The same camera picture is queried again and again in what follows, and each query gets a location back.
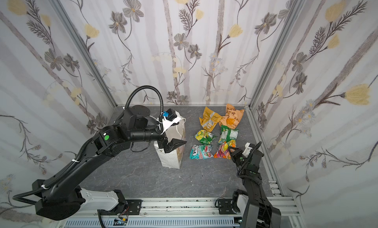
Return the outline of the orange snack packet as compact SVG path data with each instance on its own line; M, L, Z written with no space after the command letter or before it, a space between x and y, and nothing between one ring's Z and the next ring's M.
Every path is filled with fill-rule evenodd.
M245 110L237 110L233 105L227 104L225 116L219 121L220 126L227 126L230 129L236 129L240 124Z

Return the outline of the teal red candy packet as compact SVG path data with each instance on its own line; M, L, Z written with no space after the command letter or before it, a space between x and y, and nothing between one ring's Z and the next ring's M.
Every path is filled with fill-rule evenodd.
M213 146L202 144L202 145L194 145L191 149L190 159L196 160L205 160L212 158L213 155L211 153Z

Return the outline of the orange pink candy packet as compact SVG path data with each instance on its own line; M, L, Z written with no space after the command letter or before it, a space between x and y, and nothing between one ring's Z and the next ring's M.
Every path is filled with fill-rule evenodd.
M230 149L236 147L236 141L230 140L219 145L217 152L214 154L214 158L231 159Z

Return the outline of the white paper bag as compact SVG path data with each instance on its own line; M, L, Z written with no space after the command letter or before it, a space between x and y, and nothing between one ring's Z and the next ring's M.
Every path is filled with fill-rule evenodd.
M163 121L164 133L168 140L167 146L172 146L174 149L168 148L169 152L165 152L162 147L159 147L158 141L154 141L154 148L163 167L180 169L186 145L186 118L178 111L175 111L175 114L176 118L172 121Z

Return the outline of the yellow snack packet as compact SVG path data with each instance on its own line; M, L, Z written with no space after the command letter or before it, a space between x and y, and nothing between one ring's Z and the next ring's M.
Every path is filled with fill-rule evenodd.
M212 132L216 124L222 119L222 116L208 107L205 107L202 118L200 117L200 125L208 132Z

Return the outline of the green yellow candy packet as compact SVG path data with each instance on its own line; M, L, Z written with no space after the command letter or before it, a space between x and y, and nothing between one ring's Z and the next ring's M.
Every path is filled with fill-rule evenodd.
M216 136L204 129L201 129L199 132L196 133L195 138L201 144L211 144Z

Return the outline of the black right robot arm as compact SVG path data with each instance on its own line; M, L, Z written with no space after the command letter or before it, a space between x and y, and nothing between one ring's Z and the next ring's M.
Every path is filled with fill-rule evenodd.
M237 207L242 215L241 228L279 228L281 212L268 200L262 188L259 164L264 154L259 150L262 142L253 145L245 156L243 150L230 148L230 156L237 166L237 177L242 179L246 189L246 205L241 205L241 194L237 198Z

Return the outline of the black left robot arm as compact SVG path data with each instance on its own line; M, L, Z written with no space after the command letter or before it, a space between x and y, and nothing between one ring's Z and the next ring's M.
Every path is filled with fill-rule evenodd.
M130 106L133 97L145 89L158 95L160 112L157 118L151 117L150 109L145 106ZM164 110L158 89L149 85L138 87L131 93L114 123L88 139L67 166L47 180L34 181L31 191L16 194L13 200L33 205L37 215L55 221L84 210L102 210L109 215L122 213L129 204L120 190L89 191L81 188L80 183L101 165L131 149L135 142L156 142L166 154L185 145L185 140L169 138L166 134L181 120L177 111L171 108Z

